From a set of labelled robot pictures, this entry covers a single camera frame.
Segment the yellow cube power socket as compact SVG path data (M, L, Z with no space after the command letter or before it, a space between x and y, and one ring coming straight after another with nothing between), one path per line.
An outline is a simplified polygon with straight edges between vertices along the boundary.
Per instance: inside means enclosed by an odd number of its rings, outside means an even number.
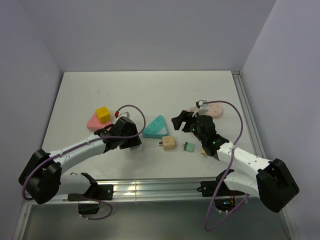
M95 110L95 115L100 124L111 121L111 113L106 106L97 108Z

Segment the pink triangular power strip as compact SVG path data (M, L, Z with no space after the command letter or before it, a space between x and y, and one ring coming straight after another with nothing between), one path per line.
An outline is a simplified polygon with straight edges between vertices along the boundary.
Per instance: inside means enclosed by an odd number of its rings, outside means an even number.
M89 130L89 131L96 131L96 130L99 130L99 129L103 129L105 128L106 126L109 126L112 124L112 121L107 121L105 123L100 123L99 120L97 119L96 117L96 114L94 113L92 115L92 117L89 119L89 121L87 122L86 124L86 128Z

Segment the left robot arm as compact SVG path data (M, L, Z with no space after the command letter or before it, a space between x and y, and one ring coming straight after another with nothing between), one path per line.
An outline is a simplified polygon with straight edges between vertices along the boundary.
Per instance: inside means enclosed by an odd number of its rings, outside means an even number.
M94 156L114 149L138 147L142 141L136 124L128 117L121 116L114 124L98 129L86 139L56 151L35 151L18 182L22 186L22 197L34 200L39 205L56 195L74 195L91 200L98 193L98 183L88 173L63 177L72 167Z

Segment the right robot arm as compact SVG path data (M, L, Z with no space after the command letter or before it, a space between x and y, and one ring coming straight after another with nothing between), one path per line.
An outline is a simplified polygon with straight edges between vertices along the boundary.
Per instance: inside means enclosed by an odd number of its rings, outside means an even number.
M259 198L272 212L278 213L300 189L286 164L276 158L269 160L235 147L216 131L213 118L183 110L172 118L174 129L192 133L202 149L218 161L230 164L215 180L203 181L197 191L204 197L244 195Z

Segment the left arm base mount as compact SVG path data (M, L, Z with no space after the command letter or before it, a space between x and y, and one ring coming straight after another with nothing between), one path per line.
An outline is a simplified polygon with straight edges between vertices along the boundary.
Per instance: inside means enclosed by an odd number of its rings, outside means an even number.
M90 186L84 194L71 193L67 196L69 202L92 201L93 203L78 203L80 215L96 215L105 201L113 198L114 186L112 184L96 184Z

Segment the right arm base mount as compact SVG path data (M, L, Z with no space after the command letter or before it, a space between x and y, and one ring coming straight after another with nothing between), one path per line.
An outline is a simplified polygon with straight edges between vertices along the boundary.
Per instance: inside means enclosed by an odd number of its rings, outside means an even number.
M202 194L202 197L212 197L218 180L201 181L200 186L196 189ZM218 212L229 212L236 206L236 196L245 196L246 194L237 190L230 190L223 182L217 191L216 198L214 200L215 208Z

